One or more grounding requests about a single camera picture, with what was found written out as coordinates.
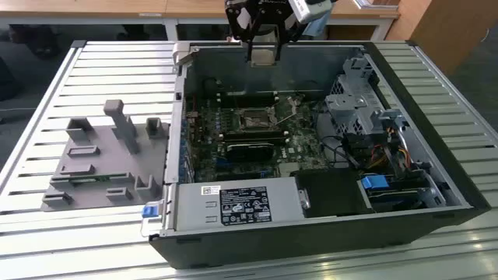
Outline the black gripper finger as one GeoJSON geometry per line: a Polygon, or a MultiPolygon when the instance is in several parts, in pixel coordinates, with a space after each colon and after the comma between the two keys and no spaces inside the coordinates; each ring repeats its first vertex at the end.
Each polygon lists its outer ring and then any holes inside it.
{"type": "Polygon", "coordinates": [[[283,45],[287,43],[287,31],[283,24],[276,26],[276,49],[275,49],[275,61],[280,60],[280,52],[283,49],[283,45]]]}
{"type": "Polygon", "coordinates": [[[248,38],[246,38],[246,62],[249,62],[252,60],[252,41],[253,41],[253,38],[254,38],[254,30],[250,29],[249,33],[248,33],[248,38]]]}

